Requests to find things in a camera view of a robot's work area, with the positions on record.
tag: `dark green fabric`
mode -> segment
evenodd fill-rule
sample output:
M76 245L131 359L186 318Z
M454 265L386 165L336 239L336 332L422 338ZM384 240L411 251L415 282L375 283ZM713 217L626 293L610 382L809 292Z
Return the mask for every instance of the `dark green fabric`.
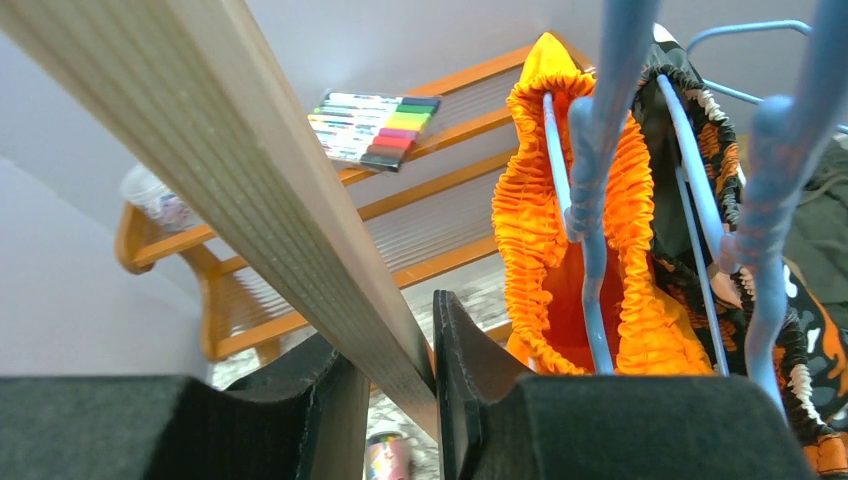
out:
M659 75L669 79L686 110L707 179L715 192L716 207L730 232L736 231L743 201L742 184L735 173L736 134L733 124L712 100L680 45L673 41L655 43L632 108L651 154L655 202L651 256L655 281L659 288L684 305L695 335L715 361L705 299L680 207L681 201L691 203L692 200L681 200L673 175L680 162L680 153L665 101L656 86ZM820 217L817 222L823 223ZM705 263L710 264L712 259L701 232L698 240ZM750 282L748 275L743 269L730 276L739 292L742 308L727 304L715 295L707 299L716 307L730 372L740 375L747 374L745 336L755 307L750 285L746 283ZM802 445L816 445L820 439L833 435L835 429L848 427L827 422L834 416L838 418L837 412L848 402L848 364L845 361L848 341L838 327L828 321L823 309L816 305L808 289L793 273L787 270L785 280L789 308L776 342L776 371L782 380L783 406L791 429ZM812 394L809 399L807 391Z
M804 188L784 254L833 321L848 328L848 150L836 141Z

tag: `elastic ruffle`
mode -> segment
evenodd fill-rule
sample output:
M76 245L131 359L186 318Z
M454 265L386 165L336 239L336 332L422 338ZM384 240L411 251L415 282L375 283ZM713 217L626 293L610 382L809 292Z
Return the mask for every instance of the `elastic ruffle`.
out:
M557 96L560 136L570 170L573 155L564 113L574 99L591 95L594 83L577 70L562 44L545 34L531 50L522 78L507 99L519 148L495 188L492 220L506 265L505 297L513 335L528 348L540 373L587 373L554 350L543 335L550 328L547 307L553 297L542 282L547 269L562 262L569 246L547 154L542 98L545 92ZM667 311L681 307L670 297L657 295L648 268L654 211L649 161L639 126L628 115L603 212L608 244L624 267L616 368L625 374L709 374L712 368L703 347L693 335L684 335L678 324L685 312Z

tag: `marker set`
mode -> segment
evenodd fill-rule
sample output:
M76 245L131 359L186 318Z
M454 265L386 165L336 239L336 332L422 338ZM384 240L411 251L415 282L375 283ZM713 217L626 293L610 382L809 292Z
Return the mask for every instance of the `marker set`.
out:
M332 92L309 124L332 160L397 172L439 109L438 97Z

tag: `floor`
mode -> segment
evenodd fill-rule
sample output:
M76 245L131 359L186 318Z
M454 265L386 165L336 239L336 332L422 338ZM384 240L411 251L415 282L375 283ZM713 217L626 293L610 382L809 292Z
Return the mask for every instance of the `floor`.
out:
M462 301L471 318L484 330L508 321L503 297L504 266L499 255L484 258L424 283L408 288L403 295L424 335L433 342L433 290L452 290ZM284 338L284 351L297 345L314 329L305 329ZM259 361L252 350L231 357L212 369L211 383L224 388L254 371ZM436 442L418 428L403 412L380 392L371 394L368 410L368 432L390 424L404 433L412 452L414 480L439 479L439 448Z

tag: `patterned fabric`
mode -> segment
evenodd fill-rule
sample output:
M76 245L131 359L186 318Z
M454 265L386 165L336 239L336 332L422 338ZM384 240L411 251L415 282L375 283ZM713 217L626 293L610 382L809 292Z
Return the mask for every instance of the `patterned fabric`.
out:
M679 149L655 82L657 76L669 78L689 115L720 216L730 232L737 228L742 198L736 135L680 45L667 34L655 38L633 103L633 116L642 125L651 153L657 204L651 248L656 282L685 306L695 334L715 362L689 233L677 210L681 200L673 169ZM703 237L700 241L708 256ZM787 418L820 475L848 478L845 445L834 428L844 429L848 423L844 412L840 415L848 403L846 338L788 267L785 280L789 310L775 348L775 368ZM711 283L715 293L717 286L724 287L721 291L725 294L714 295L710 301L716 305L728 366L732 373L745 375L745 334L756 298L751 275L743 268L729 278L716 274Z

